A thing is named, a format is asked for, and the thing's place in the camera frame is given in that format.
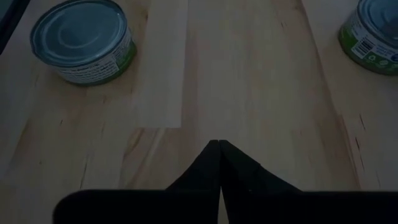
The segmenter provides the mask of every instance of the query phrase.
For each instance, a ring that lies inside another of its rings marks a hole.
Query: can lid
[[[398,1],[362,0],[359,13],[363,22],[385,42],[398,47]]]
[[[67,1],[36,22],[30,41],[33,52],[45,63],[76,67],[112,51],[126,29],[126,17],[112,1]]]

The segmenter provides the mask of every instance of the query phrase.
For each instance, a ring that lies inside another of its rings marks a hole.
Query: tin can
[[[99,85],[137,53],[122,9],[109,0],[72,0],[46,12],[30,33],[33,53],[66,81]]]
[[[362,67],[398,75],[398,1],[360,0],[339,40],[344,52]]]

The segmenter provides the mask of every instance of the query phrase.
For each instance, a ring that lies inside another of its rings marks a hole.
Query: black object
[[[302,192],[228,141],[210,141],[166,190],[86,190],[63,199],[53,222],[217,223],[220,189],[230,223],[397,223],[398,194]]]
[[[25,12],[30,0],[1,0],[1,5],[6,5],[10,1],[6,13],[2,16],[0,21],[0,54],[6,47],[8,40],[17,27],[22,15]]]

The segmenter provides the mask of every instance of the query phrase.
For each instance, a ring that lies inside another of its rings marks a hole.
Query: barcode
[[[353,51],[361,58],[364,58],[375,46],[368,38],[359,41],[353,48]]]

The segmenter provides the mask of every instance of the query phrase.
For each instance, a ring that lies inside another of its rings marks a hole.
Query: can
[[[70,0],[39,18],[33,53],[66,81],[100,85],[120,76],[137,54],[123,10],[109,0]]]
[[[398,1],[360,0],[339,40],[344,52],[362,67],[398,75]]]

